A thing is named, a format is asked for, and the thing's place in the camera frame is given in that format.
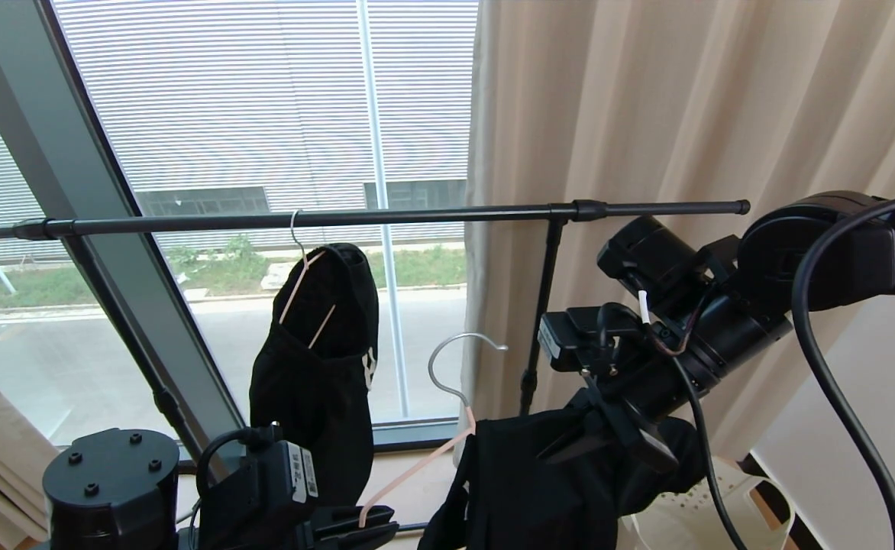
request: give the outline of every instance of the hanger hook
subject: hanger hook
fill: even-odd
[[[302,244],[301,241],[298,240],[298,237],[295,237],[295,218],[298,217],[298,212],[301,212],[302,209],[295,209],[294,212],[291,212],[291,240],[298,245],[298,248],[301,248],[302,251],[302,261],[305,262],[305,269],[309,268],[309,259],[305,257],[305,245]]]
[[[497,349],[497,351],[506,351],[508,349],[508,345],[499,345],[492,341],[491,338],[483,335],[482,333],[461,333],[452,335],[452,337],[448,338],[445,341],[442,341],[436,348],[434,348],[434,352],[431,353],[431,358],[427,361],[427,374],[431,377],[431,382],[434,383],[434,386],[437,386],[438,389],[447,391],[447,393],[454,394],[457,396],[462,403],[464,403],[465,407],[471,408],[471,404],[468,403],[468,398],[464,396],[464,393],[461,393],[458,390],[455,390],[453,387],[447,387],[434,374],[434,359],[438,358],[438,353],[441,353],[441,349],[444,349],[445,345],[450,344],[455,340],[461,340],[462,338],[482,338],[482,340],[489,342],[493,348]]]

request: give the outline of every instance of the window glass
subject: window glass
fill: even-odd
[[[370,68],[354,0],[53,4],[145,215],[376,208],[375,186],[370,192],[364,184],[376,176]],[[384,170],[396,182],[388,187],[392,209],[462,203],[477,6],[367,3]],[[391,264],[378,227],[296,230],[306,250],[347,241],[370,260],[381,306],[374,421],[457,415],[455,399],[427,379],[426,364],[438,342],[463,328],[462,231],[458,223],[395,226]],[[247,417],[270,302],[300,255],[291,233],[157,240]],[[386,289],[393,264],[398,307]],[[438,330],[417,330],[423,326]],[[395,344],[405,351],[400,365]],[[457,380],[459,353],[445,359],[454,365],[445,380]]]
[[[0,224],[39,216],[0,137]],[[108,428],[175,436],[57,241],[0,241],[0,391],[55,445]]]

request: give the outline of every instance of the pavement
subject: pavement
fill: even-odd
[[[465,293],[463,288],[398,293],[410,420],[457,415],[457,398],[434,387],[427,360],[437,344],[463,331]],[[270,297],[190,303],[244,418],[251,368],[267,336],[270,307]],[[372,419],[405,420],[399,411],[387,293],[380,293],[379,328]],[[452,386],[459,384],[462,347],[457,342],[438,355],[438,378]],[[0,390],[56,445],[113,427],[174,435],[101,309],[1,314]]]

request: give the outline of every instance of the black clothing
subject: black clothing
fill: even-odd
[[[367,391],[376,364],[379,300],[360,248],[329,244],[307,258],[322,251],[281,324],[303,261],[274,297],[270,333],[251,378],[251,425],[277,421],[287,441],[310,450],[319,506],[354,506],[373,462]],[[328,323],[310,349],[326,316]]]
[[[620,516],[645,509],[661,492],[688,491],[705,476],[695,428],[671,418],[660,433],[679,468],[668,474],[612,447],[557,465],[535,458],[583,414],[567,408],[478,422],[418,550],[607,550],[616,545]]]

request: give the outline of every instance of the building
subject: building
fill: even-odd
[[[144,215],[375,209],[371,107],[389,206],[463,202],[476,0],[54,7]],[[42,215],[0,137],[0,224]],[[157,239],[219,248],[233,234]],[[379,240],[376,227],[299,235],[312,246]],[[461,235],[460,224],[393,228],[395,243]],[[259,248],[293,246],[286,229],[249,236]],[[58,243],[0,241],[0,262],[63,255]]]

